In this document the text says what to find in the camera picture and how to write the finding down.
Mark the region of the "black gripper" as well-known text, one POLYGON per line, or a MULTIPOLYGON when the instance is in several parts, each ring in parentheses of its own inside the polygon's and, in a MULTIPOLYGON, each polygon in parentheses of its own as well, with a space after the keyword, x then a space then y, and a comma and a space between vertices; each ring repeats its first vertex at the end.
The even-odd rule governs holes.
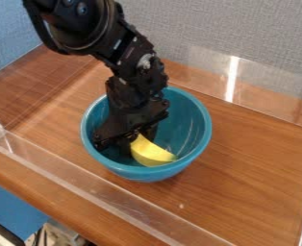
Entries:
POLYGON ((158 122, 168 117, 169 101, 158 92, 134 102, 140 93, 118 78, 106 81, 105 89, 109 114, 92 131, 92 144, 98 151, 117 147, 118 153, 130 158, 130 142, 137 135, 154 140, 158 122))

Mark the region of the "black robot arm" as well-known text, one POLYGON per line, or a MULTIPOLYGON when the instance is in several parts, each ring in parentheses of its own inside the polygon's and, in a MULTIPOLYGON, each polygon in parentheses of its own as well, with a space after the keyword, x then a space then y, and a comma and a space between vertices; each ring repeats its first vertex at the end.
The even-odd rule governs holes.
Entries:
POLYGON ((21 0, 39 40, 61 55, 92 56, 112 70, 105 82, 109 116, 90 132, 94 148, 130 155, 138 135, 153 138, 168 117, 164 63, 129 24, 116 0, 21 0))

